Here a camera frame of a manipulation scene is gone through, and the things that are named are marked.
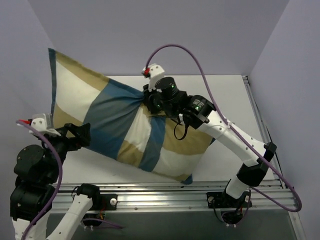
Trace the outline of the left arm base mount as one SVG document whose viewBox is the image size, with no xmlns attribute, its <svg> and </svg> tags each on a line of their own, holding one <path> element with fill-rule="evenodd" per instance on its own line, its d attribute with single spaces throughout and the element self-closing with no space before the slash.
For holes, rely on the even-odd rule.
<svg viewBox="0 0 320 240">
<path fill-rule="evenodd" d="M 98 210 L 100 211 L 115 211 L 118 204 L 118 195 L 115 193 L 102 194 L 98 203 Z"/>
</svg>

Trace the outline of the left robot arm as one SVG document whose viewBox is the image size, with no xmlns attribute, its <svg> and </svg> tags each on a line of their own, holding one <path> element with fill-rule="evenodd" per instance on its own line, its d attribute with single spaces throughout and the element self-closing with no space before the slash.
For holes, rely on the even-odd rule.
<svg viewBox="0 0 320 240">
<path fill-rule="evenodd" d="M 17 155 L 15 189 L 10 196 L 10 217 L 17 240 L 70 240 L 89 210 L 102 205 L 98 186 L 83 183 L 76 187 L 72 203 L 53 232 L 47 236 L 47 222 L 63 177 L 68 152 L 88 147 L 89 123 L 66 123 L 58 129 L 35 129 L 30 120 L 17 121 L 36 136 L 41 145 L 24 147 Z"/>
</svg>

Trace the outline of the blue tan white checked pillowcase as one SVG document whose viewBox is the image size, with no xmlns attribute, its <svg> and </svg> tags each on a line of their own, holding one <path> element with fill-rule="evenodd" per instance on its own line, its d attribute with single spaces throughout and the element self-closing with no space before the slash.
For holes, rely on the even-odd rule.
<svg viewBox="0 0 320 240">
<path fill-rule="evenodd" d="M 118 162 L 184 184 L 214 139 L 152 115 L 144 95 L 129 85 L 95 72 L 49 49 L 51 114 L 55 128 L 90 124 L 89 149 Z"/>
</svg>

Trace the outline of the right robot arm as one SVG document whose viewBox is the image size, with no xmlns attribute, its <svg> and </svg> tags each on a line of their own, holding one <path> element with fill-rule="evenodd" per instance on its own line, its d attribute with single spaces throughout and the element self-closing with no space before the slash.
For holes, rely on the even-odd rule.
<svg viewBox="0 0 320 240">
<path fill-rule="evenodd" d="M 208 134 L 242 161 L 242 166 L 222 193 L 223 203 L 234 206 L 249 187 L 257 187 L 267 174 L 277 146 L 261 142 L 219 115 L 216 107 L 201 95 L 179 90 L 173 77 L 163 77 L 152 89 L 143 86 L 144 104 L 153 114 L 164 112 L 178 124 Z"/>
</svg>

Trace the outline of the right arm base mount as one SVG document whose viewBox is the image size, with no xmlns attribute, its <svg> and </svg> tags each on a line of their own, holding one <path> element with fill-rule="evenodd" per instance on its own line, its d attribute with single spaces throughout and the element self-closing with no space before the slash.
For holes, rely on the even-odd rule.
<svg viewBox="0 0 320 240">
<path fill-rule="evenodd" d="M 243 192 L 238 199 L 235 199 L 222 191 L 206 193 L 207 205 L 210 209 L 251 208 L 253 204 L 249 199 L 250 197 L 251 192 L 249 191 Z"/>
</svg>

